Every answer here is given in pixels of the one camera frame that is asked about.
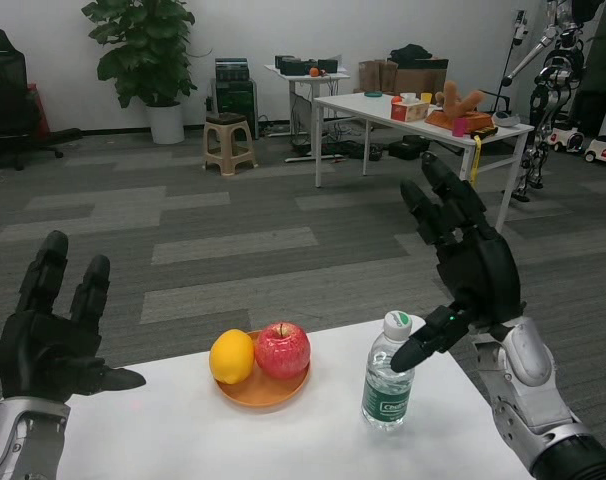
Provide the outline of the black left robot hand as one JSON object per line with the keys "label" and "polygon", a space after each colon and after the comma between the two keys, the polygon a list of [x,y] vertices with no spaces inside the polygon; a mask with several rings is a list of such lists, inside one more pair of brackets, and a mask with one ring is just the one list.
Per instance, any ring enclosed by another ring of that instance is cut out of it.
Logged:
{"label": "black left robot hand", "polygon": [[142,387],[145,378],[111,368],[97,356],[99,322],[107,303],[111,264],[95,256],[77,285],[68,318],[53,312],[67,267],[69,239],[50,232],[29,264],[16,309],[0,338],[0,381],[5,399],[33,397],[65,403],[74,395]]}

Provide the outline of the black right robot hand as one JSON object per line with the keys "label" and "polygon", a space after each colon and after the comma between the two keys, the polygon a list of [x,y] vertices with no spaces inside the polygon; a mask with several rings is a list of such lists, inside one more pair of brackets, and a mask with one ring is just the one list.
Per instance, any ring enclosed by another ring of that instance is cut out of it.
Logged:
{"label": "black right robot hand", "polygon": [[441,202],[432,202],[409,179],[401,182],[400,191],[417,221],[417,233],[436,249],[437,271],[453,301],[425,317],[424,326],[396,351],[390,363],[396,373],[447,352],[471,326],[492,327],[523,313],[512,252],[487,221],[486,207],[471,183],[431,152],[422,155],[421,170]]}

